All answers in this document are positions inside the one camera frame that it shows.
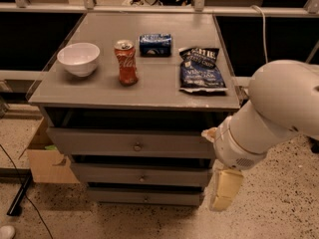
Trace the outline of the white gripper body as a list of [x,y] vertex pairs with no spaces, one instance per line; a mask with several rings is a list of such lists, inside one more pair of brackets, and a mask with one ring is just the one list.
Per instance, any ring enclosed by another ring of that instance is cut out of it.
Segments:
[[230,131],[231,116],[227,117],[218,127],[214,139],[216,158],[227,167],[247,170],[266,157],[266,153],[252,153],[241,147]]

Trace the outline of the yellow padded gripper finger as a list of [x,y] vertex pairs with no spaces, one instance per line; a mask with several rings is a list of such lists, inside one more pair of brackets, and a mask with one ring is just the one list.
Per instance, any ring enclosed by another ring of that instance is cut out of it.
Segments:
[[206,138],[210,142],[214,142],[216,137],[216,131],[217,131],[216,127],[211,127],[210,129],[205,129],[201,133],[201,136]]
[[210,199],[212,211],[224,211],[233,202],[243,182],[243,174],[239,170],[223,168],[215,173],[214,187]]

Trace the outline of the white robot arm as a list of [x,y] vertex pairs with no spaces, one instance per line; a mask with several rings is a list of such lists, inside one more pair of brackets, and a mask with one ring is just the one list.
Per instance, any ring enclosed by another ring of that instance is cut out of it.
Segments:
[[223,164],[214,172],[210,209],[226,210],[242,185],[242,172],[262,161],[271,147],[298,134],[319,136],[319,66],[269,62],[250,78],[247,103],[201,133]]

